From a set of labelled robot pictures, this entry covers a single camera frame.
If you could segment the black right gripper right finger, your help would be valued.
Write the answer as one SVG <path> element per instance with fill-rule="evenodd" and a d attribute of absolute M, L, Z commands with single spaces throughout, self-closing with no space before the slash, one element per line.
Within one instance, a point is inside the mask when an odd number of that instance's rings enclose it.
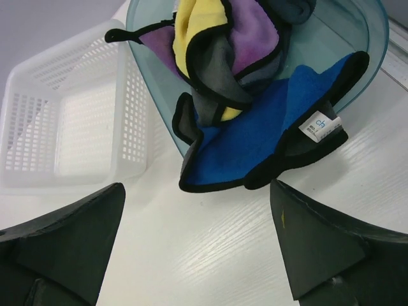
<path fill-rule="evenodd" d="M 270 206 L 293 300 L 407 305 L 407 234 L 361 221 L 273 180 Z"/>

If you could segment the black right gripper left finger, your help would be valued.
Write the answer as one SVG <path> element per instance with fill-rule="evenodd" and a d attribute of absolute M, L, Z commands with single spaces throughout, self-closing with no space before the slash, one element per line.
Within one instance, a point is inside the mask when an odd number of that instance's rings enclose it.
<path fill-rule="evenodd" d="M 1 230 L 1 305 L 95 305 L 125 198 L 114 183 Z"/>

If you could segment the blue and grey towel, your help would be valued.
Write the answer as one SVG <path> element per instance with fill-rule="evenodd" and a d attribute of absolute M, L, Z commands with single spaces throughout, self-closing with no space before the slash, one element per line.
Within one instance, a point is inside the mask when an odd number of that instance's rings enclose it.
<path fill-rule="evenodd" d="M 366 72 L 369 54 L 346 55 L 322 73 L 299 65 L 276 80 L 252 108 L 216 127 L 202 127 L 192 96 L 180 95 L 173 132 L 189 148 L 178 185 L 188 193 L 244 186 L 259 189 L 281 173 L 308 166 L 342 146 L 348 135 L 334 106 Z"/>

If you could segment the yellow and grey towel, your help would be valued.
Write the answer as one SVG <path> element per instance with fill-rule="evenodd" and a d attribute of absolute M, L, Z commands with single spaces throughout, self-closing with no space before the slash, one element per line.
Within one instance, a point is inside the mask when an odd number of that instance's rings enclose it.
<path fill-rule="evenodd" d="M 202 126 L 232 120 L 251 106 L 252 98 L 232 72 L 235 59 L 228 36 L 233 28 L 229 1 L 179 1 L 173 53 L 177 71 L 192 87 Z"/>

